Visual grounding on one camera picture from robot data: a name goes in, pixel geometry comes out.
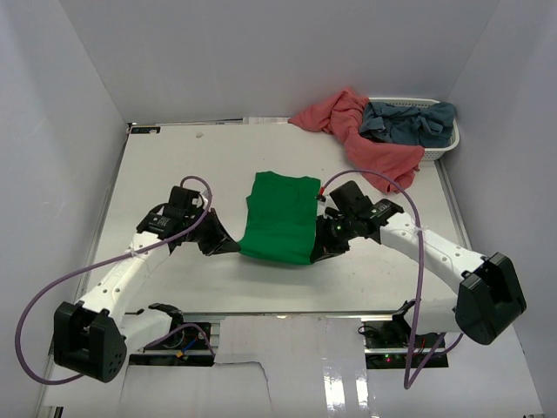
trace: green cloth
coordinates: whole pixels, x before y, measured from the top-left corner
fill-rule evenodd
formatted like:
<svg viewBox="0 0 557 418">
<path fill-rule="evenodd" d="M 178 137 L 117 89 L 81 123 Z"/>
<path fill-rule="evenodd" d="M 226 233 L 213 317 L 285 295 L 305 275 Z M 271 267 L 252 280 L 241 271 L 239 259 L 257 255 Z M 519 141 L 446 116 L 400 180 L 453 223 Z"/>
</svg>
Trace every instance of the green cloth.
<svg viewBox="0 0 557 418">
<path fill-rule="evenodd" d="M 243 255 L 289 264 L 311 264 L 320 181 L 258 172 L 247 201 Z"/>
</svg>

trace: white panel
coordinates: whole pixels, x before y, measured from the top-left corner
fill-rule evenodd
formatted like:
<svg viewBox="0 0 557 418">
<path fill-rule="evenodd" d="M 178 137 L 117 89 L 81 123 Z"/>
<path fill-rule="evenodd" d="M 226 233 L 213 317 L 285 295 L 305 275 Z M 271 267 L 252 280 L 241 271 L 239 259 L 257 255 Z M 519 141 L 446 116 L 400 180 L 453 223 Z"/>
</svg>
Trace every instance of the white panel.
<svg viewBox="0 0 557 418">
<path fill-rule="evenodd" d="M 457 334 L 449 334 L 448 344 Z M 465 337 L 449 368 L 426 368 L 409 390 L 404 370 L 368 370 L 369 396 L 380 418 L 522 418 L 540 414 L 532 378 L 512 328 L 490 346 Z"/>
<path fill-rule="evenodd" d="M 0 415 L 29 417 L 40 387 L 17 364 L 17 318 L 84 263 L 125 129 L 56 0 L 0 2 L 0 125 Z M 38 374 L 52 313 L 75 284 L 39 302 L 23 331 Z"/>
<path fill-rule="evenodd" d="M 64 406 L 63 418 L 272 418 L 265 373 L 258 364 L 129 366 L 108 384 L 83 378 L 53 388 L 46 402 Z"/>
<path fill-rule="evenodd" d="M 62 0 L 129 122 L 446 98 L 498 0 Z"/>
<path fill-rule="evenodd" d="M 500 3 L 451 93 L 462 141 L 447 159 L 474 248 L 515 263 L 528 304 L 516 330 L 547 416 L 557 415 L 556 41 L 555 2 Z"/>
<path fill-rule="evenodd" d="M 257 362 L 273 418 L 366 418 L 372 411 L 359 326 L 358 318 L 229 317 L 215 362 Z"/>
</svg>

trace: folded cloth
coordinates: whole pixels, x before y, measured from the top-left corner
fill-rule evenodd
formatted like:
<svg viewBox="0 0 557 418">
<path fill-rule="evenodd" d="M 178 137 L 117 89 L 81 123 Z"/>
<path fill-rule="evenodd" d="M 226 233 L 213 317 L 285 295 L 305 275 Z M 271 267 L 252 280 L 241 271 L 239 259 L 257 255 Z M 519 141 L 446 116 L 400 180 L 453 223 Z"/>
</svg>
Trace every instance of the folded cloth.
<svg viewBox="0 0 557 418">
<path fill-rule="evenodd" d="M 274 172 L 255 175 L 240 252 L 256 259 L 311 264 L 321 182 Z"/>
<path fill-rule="evenodd" d="M 414 171 L 424 156 L 421 146 L 379 144 L 358 134 L 362 113 L 369 98 L 356 95 L 350 88 L 314 104 L 288 122 L 306 131 L 326 132 L 337 137 L 345 146 L 346 156 L 360 169 L 381 172 L 396 180 L 403 188 L 414 180 Z M 372 174 L 363 174 L 383 193 L 396 192 L 387 181 Z"/>
<path fill-rule="evenodd" d="M 445 148 L 451 144 L 456 109 L 447 102 L 424 109 L 370 102 L 364 109 L 359 134 L 368 139 L 425 148 Z"/>
</svg>

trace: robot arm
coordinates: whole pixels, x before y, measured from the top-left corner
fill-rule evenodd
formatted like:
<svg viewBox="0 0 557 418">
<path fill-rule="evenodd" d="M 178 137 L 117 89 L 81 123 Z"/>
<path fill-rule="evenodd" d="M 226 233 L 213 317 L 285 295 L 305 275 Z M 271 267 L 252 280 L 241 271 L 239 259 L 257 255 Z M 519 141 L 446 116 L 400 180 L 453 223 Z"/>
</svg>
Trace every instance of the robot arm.
<svg viewBox="0 0 557 418">
<path fill-rule="evenodd" d="M 197 242 L 205 255 L 239 251 L 210 210 L 199 226 L 179 239 L 168 239 L 192 225 L 204 211 L 199 192 L 175 186 L 168 203 L 153 208 L 119 261 L 75 304 L 63 302 L 54 314 L 54 361 L 100 381 L 111 381 L 134 350 L 164 335 L 171 319 L 144 313 L 140 320 L 124 320 L 125 310 L 155 269 L 183 242 Z"/>
<path fill-rule="evenodd" d="M 327 207 L 317 219 L 313 261 L 348 251 L 348 241 L 356 237 L 371 238 L 418 261 L 418 230 L 400 206 L 388 199 L 373 204 L 353 181 L 330 197 L 336 208 Z M 527 307 L 513 263 L 500 253 L 486 257 L 432 231 L 422 233 L 426 269 L 442 279 L 456 299 L 422 301 L 418 334 L 459 331 L 479 344 L 490 344 Z M 410 302 L 393 319 L 404 321 L 409 330 L 412 314 Z"/>
</svg>

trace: white table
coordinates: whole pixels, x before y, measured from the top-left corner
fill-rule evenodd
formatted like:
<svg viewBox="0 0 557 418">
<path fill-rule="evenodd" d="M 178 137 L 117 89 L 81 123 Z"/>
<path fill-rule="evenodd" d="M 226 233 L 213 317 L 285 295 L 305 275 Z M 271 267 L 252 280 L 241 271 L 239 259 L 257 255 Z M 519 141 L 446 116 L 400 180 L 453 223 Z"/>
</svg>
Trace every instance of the white table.
<svg viewBox="0 0 557 418">
<path fill-rule="evenodd" d="M 256 172 L 312 176 L 324 182 L 347 168 L 351 166 L 333 137 L 304 132 L 292 125 L 164 125 L 159 134 L 130 135 L 96 260 L 121 253 L 138 222 L 153 206 L 165 202 L 171 187 L 186 175 L 195 174 L 209 182 L 214 193 L 213 207 L 223 225 L 234 239 L 241 239 L 247 214 L 245 197 L 251 192 Z M 423 163 L 420 169 L 408 191 L 422 222 L 447 239 L 463 244 L 457 234 L 461 226 L 453 222 L 438 167 Z M 384 197 L 358 174 L 345 176 L 336 185 L 348 179 L 357 181 L 372 201 Z M 194 182 L 186 186 L 197 190 L 201 187 Z M 393 195 L 389 199 L 409 212 L 404 197 Z M 188 313 L 385 312 L 413 298 L 415 262 L 370 240 L 355 239 L 351 244 L 349 253 L 314 266 L 284 266 L 236 253 L 205 257 L 197 245 L 184 244 L 139 291 L 130 310 L 163 302 Z M 107 271 L 108 267 L 94 272 L 89 286 L 94 286 Z M 423 299 L 451 295 L 443 282 L 426 274 Z M 464 341 L 449 360 L 450 368 L 425 371 L 410 391 L 402 388 L 402 371 L 369 371 L 368 386 L 373 396 L 370 401 L 376 402 L 381 417 L 413 416 L 416 407 L 420 411 L 416 416 L 430 417 L 514 416 L 509 411 L 516 411 L 518 417 L 540 412 L 512 328 L 490 347 Z M 131 370 L 136 378 L 142 373 L 135 367 L 130 367 L 130 373 Z M 54 367 L 55 376 L 65 373 Z M 193 372 L 176 373 L 185 374 L 181 391 L 189 390 L 193 383 L 187 376 Z M 195 373 L 210 375 L 219 371 Z M 83 379 L 73 387 L 49 388 L 44 404 L 66 406 L 64 418 L 66 414 L 83 416 L 95 405 L 100 408 L 95 394 L 102 393 L 104 412 L 108 414 L 110 399 L 118 402 L 122 387 L 128 385 L 123 382 L 124 377 L 118 376 L 110 391 L 106 385 Z M 84 391 L 89 393 L 89 401 L 79 400 L 78 394 Z"/>
<path fill-rule="evenodd" d="M 130 135 L 101 236 L 97 260 L 121 253 L 138 222 L 188 174 L 206 179 L 223 225 L 234 239 L 244 235 L 256 172 L 313 176 L 325 182 L 351 168 L 334 138 L 293 125 L 163 126 L 159 134 Z M 373 201 L 384 197 L 358 174 Z M 195 182 L 191 188 L 202 187 Z M 425 225 L 456 241 L 445 194 L 434 163 L 421 165 L 409 190 Z M 409 210 L 402 196 L 392 196 Z M 91 275 L 90 286 L 108 271 Z M 287 266 L 239 254 L 203 256 L 183 244 L 137 295 L 131 309 L 164 302 L 186 312 L 391 311 L 415 295 L 416 263 L 371 240 L 352 241 L 352 250 L 314 266 Z M 424 299 L 450 297 L 450 289 L 426 275 Z"/>
</svg>

